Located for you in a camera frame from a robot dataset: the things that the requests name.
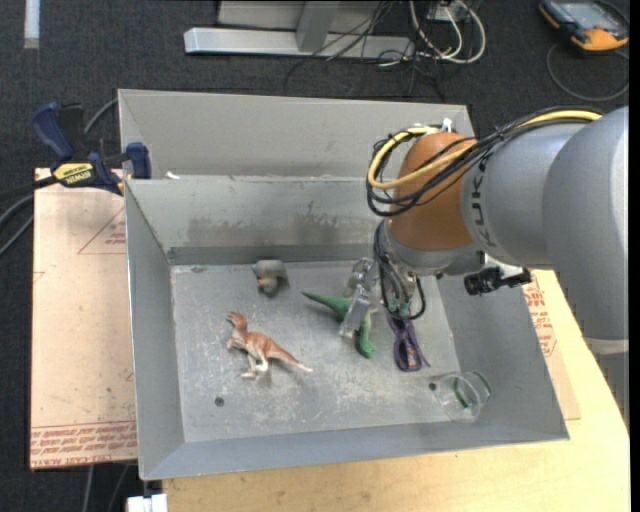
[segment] orange device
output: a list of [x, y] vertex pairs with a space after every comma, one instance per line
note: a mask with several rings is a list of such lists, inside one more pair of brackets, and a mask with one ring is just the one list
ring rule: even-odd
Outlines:
[[603, 54], [629, 41], [629, 30], [620, 13], [592, 1], [542, 0], [540, 12], [556, 29], [564, 31], [571, 43], [588, 54]]

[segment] cardboard sheet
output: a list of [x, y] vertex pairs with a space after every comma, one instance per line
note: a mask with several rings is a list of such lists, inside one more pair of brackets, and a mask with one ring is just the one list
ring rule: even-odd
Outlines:
[[549, 368], [549, 375], [553, 382], [560, 408], [562, 409], [562, 415], [565, 420], [577, 420], [580, 419], [578, 401], [571, 387], [571, 382], [564, 366], [564, 360], [562, 359], [560, 348], [557, 345], [556, 334], [553, 330], [551, 318], [549, 317], [549, 312], [544, 302], [544, 296], [535, 272], [533, 273], [533, 278], [531, 283], [523, 287], [525, 297], [527, 298], [527, 305], [529, 306], [529, 311], [531, 311], [531, 319], [536, 328], [540, 348], [542, 349], [547, 367]]
[[30, 466], [135, 459], [123, 198], [39, 190], [34, 236]]

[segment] dark floor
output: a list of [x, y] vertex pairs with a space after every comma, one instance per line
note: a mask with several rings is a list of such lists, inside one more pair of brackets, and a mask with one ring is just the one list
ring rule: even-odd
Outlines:
[[[629, 15], [629, 0], [612, 2]], [[537, 10], [538, 0], [486, 0], [478, 15], [486, 26], [487, 50], [470, 65], [440, 65], [440, 86], [408, 65], [382, 71], [357, 60], [330, 62], [255, 56], [186, 56], [183, 33], [214, 21], [215, 2], [65, 0], [42, 2], [39, 50], [25, 50], [24, 0], [0, 3], [0, 175], [5, 189], [26, 185], [34, 167], [52, 163], [29, 124], [31, 114], [51, 101], [80, 102], [88, 114], [118, 88], [238, 92], [334, 98], [376, 98], [467, 105], [476, 133], [535, 110], [583, 105], [561, 91], [545, 67], [558, 34]], [[395, 2], [378, 31], [407, 33], [406, 2]], [[583, 95], [617, 91], [628, 80], [628, 60], [581, 58], [561, 47], [558, 73]], [[434, 73], [432, 64], [425, 72]], [[628, 92], [590, 102], [603, 112], [628, 105]], [[105, 116], [92, 142], [105, 138], [107, 153], [118, 150], [117, 119]], [[10, 203], [0, 203], [4, 212]], [[16, 226], [29, 209], [15, 219]], [[27, 232], [0, 256], [0, 510], [80, 511], [87, 468], [28, 469], [32, 240]], [[9, 238], [0, 231], [0, 246]], [[124, 466], [95, 467], [89, 511], [107, 510]], [[135, 468], [126, 470], [113, 510], [143, 485]]]

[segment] black connector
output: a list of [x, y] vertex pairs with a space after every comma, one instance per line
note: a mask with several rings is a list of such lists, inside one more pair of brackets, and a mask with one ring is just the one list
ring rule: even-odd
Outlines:
[[490, 293], [503, 286], [514, 288], [531, 282], [531, 272], [523, 269], [521, 274], [503, 277], [500, 267], [488, 267], [477, 274], [469, 274], [464, 278], [464, 287], [469, 295]]

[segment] wooden table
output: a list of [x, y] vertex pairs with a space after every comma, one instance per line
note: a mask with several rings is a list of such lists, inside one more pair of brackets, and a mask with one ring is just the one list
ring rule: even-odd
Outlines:
[[537, 276], [580, 407], [569, 441], [166, 480], [170, 512], [630, 510], [629, 434], [555, 276]]

